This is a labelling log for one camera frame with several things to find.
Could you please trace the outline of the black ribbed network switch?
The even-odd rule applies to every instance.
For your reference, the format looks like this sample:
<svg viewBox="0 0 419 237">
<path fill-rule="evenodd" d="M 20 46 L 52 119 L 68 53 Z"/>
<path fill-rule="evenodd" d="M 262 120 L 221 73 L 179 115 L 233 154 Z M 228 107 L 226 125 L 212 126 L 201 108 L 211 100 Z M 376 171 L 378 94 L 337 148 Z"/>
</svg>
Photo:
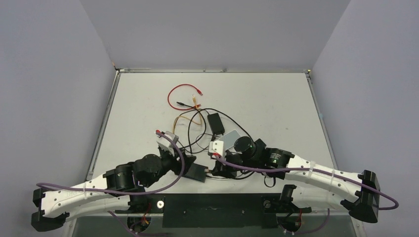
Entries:
<svg viewBox="0 0 419 237">
<path fill-rule="evenodd" d="M 193 163 L 190 165 L 188 171 L 182 175 L 182 177 L 204 183 L 207 178 L 207 171 L 207 166 Z"/>
</svg>

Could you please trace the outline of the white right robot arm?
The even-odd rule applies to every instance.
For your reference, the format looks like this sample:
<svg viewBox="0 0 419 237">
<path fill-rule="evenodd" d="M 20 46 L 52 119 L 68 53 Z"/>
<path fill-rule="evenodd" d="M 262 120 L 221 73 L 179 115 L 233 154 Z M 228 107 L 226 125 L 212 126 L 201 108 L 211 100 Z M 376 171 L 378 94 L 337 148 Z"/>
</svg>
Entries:
<svg viewBox="0 0 419 237">
<path fill-rule="evenodd" d="M 380 186 L 377 175 L 345 172 L 301 158 L 289 151 L 269 148 L 261 140 L 238 138 L 232 153 L 222 140 L 209 144 L 209 153 L 222 171 L 232 174 L 245 170 L 265 176 L 308 184 L 285 185 L 279 206 L 285 211 L 304 208 L 347 210 L 349 215 L 367 223 L 378 222 Z"/>
</svg>

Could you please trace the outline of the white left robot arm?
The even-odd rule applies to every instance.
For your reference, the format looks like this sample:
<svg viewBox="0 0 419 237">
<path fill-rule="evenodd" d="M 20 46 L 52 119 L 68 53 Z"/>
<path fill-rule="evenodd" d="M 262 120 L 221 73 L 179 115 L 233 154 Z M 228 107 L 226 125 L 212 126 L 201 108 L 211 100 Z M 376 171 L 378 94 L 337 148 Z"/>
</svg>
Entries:
<svg viewBox="0 0 419 237">
<path fill-rule="evenodd" d="M 187 155 L 184 149 L 174 154 L 159 149 L 159 153 L 118 165 L 73 187 L 38 184 L 38 189 L 33 192 L 33 203 L 38 210 L 31 216 L 32 227 L 38 232 L 48 232 L 90 213 L 145 211 L 150 206 L 148 196 L 152 194 L 146 188 L 169 171 L 178 178 L 182 177 L 196 160 L 196 156 Z"/>
</svg>

